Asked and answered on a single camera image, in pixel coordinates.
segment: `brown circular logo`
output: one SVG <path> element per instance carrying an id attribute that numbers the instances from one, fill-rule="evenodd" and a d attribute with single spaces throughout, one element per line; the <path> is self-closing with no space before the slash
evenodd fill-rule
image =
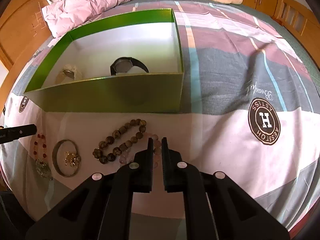
<path id="1" fill-rule="evenodd" d="M 252 133 L 263 144 L 273 145 L 279 138 L 281 126 L 273 106 L 262 98 L 252 100 L 248 113 Z"/>
<path id="2" fill-rule="evenodd" d="M 22 111 L 26 108 L 28 102 L 29 102 L 29 98 L 23 97 L 19 107 L 19 113 L 22 113 Z"/>

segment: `pink blanket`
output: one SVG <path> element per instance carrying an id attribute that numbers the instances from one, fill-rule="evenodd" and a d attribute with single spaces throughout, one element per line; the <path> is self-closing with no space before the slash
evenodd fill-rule
<path id="1" fill-rule="evenodd" d="M 57 38 L 94 16 L 130 0 L 59 0 L 42 8 L 44 20 Z"/>

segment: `green box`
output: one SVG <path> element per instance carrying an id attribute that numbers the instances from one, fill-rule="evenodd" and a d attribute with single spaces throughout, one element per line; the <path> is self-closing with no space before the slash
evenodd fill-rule
<path id="1" fill-rule="evenodd" d="M 119 57 L 140 60 L 150 73 L 103 75 Z M 85 79 L 54 85 L 66 63 L 77 65 Z M 144 10 L 68 32 L 39 65 L 25 95 L 47 112 L 173 113 L 180 108 L 183 76 L 173 10 Z"/>

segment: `bed sheet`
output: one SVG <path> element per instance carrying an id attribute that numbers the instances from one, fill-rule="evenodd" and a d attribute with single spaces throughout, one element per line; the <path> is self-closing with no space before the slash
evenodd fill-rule
<path id="1" fill-rule="evenodd" d="M 30 100 L 20 111 L 26 100 L 24 89 L 51 49 L 45 47 L 10 93 L 4 123 L 36 124 L 46 135 L 49 159 L 59 140 L 73 140 L 82 165 L 76 176 L 64 178 L 49 162 L 54 179 L 48 181 L 36 173 L 34 136 L 1 145 L 2 173 L 20 204 L 38 220 L 91 174 L 117 171 L 118 162 L 102 165 L 92 150 L 113 130 L 140 118 L 147 121 L 148 132 L 167 137 L 169 147 L 183 160 L 202 172 L 225 172 L 287 229 L 292 228 L 320 196 L 320 97 L 305 65 L 271 25 L 228 5 L 133 2 L 97 19 L 152 8 L 172 8 L 177 20 L 185 67 L 180 113 L 45 113 Z M 270 138 L 269 145 L 250 128 L 248 114 L 256 98 L 273 107 L 276 114 L 271 115 L 281 126 L 276 142 Z M 266 116 L 262 120 L 261 125 L 270 125 Z M 131 157 L 146 143 L 144 138 L 136 144 Z M 156 230 L 155 239 L 185 237 L 183 197 L 164 192 L 161 163 L 154 169 L 153 191 L 134 194 L 132 239 L 144 237 L 142 225 Z"/>

